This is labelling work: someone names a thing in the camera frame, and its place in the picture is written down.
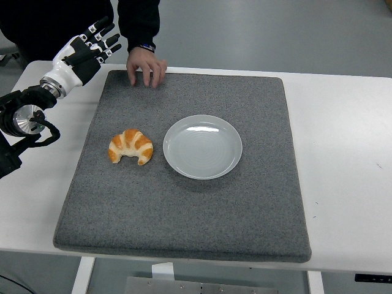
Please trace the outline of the person's hand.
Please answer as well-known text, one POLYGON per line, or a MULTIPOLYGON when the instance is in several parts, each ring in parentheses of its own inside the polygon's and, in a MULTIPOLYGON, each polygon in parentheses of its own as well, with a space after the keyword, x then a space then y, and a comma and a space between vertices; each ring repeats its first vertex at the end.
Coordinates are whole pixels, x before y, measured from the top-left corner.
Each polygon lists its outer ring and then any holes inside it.
POLYGON ((135 47, 129 52, 126 69, 132 86, 135 86, 137 82, 136 71, 140 69, 144 85, 157 88, 164 81, 167 61, 158 59, 153 52, 147 49, 135 47))

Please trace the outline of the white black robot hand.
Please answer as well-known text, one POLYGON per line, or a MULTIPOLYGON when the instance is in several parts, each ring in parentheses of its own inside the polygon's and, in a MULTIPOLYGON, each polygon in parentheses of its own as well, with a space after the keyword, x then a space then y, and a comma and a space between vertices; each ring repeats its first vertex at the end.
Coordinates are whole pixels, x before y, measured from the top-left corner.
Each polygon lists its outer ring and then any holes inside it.
POLYGON ((108 17, 103 17, 71 38, 53 59, 53 67, 41 78, 40 86, 59 98, 87 84, 101 65, 121 48, 119 34, 105 38, 114 27, 108 17))

